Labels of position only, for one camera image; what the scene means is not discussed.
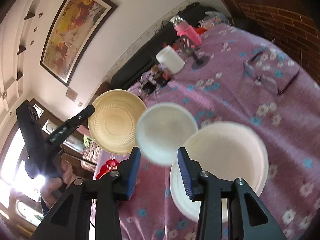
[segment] brick wall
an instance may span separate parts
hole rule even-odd
[[[261,26],[265,38],[275,38],[275,44],[298,63],[302,50],[302,67],[320,84],[320,32],[311,18],[276,7],[239,5]]]

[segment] purple bedsheet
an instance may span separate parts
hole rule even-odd
[[[250,126],[269,157],[260,199],[287,238],[297,239],[320,208],[320,88],[300,69],[283,94],[272,94],[244,71],[243,63],[266,47],[252,66],[281,84],[289,82],[290,68],[296,71],[299,66],[277,46],[224,24],[201,37],[198,53],[209,56],[209,63],[192,70],[188,58],[172,81],[145,103],[180,104],[199,127],[217,120]],[[137,86],[130,91],[137,92]],[[172,201],[169,174],[170,168],[141,160],[135,193],[120,205],[123,239],[195,239],[196,223],[183,217]]]

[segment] white plate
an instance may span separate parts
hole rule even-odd
[[[268,175],[268,153],[260,137],[249,127],[234,122],[215,122],[192,135],[183,145],[191,160],[219,179],[245,179],[260,196]],[[186,195],[178,161],[172,165],[170,191],[179,211],[197,222],[200,201]],[[228,221],[227,200],[222,200],[222,222]]]
[[[137,122],[136,142],[153,163],[171,166],[178,149],[198,131],[192,114],[174,103],[160,103],[147,109]]]
[[[136,123],[147,108],[126,90],[110,90],[92,104],[95,112],[88,119],[89,131],[100,147],[114,154],[128,154],[136,146]]]

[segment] small stand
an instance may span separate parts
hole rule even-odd
[[[193,59],[195,60],[191,66],[193,70],[204,67],[210,60],[210,58],[205,55],[202,57],[198,57],[195,53],[196,45],[185,35],[182,35],[179,39],[177,39],[175,44],[181,49],[181,52],[184,55],[186,55],[187,57],[193,57]]]

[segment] glasses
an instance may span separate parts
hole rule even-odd
[[[293,82],[297,74],[290,80],[288,84],[285,85],[284,88],[279,88],[277,81],[269,76],[266,76],[266,75],[259,76],[256,72],[256,68],[253,67],[252,65],[254,64],[254,60],[260,57],[260,55],[262,55],[266,51],[266,49],[268,49],[268,47],[259,49],[259,51],[250,60],[247,60],[243,63],[244,73],[246,76],[252,78],[257,85],[262,86],[264,89],[266,89],[270,93],[275,95],[281,95],[288,88],[288,86]]]

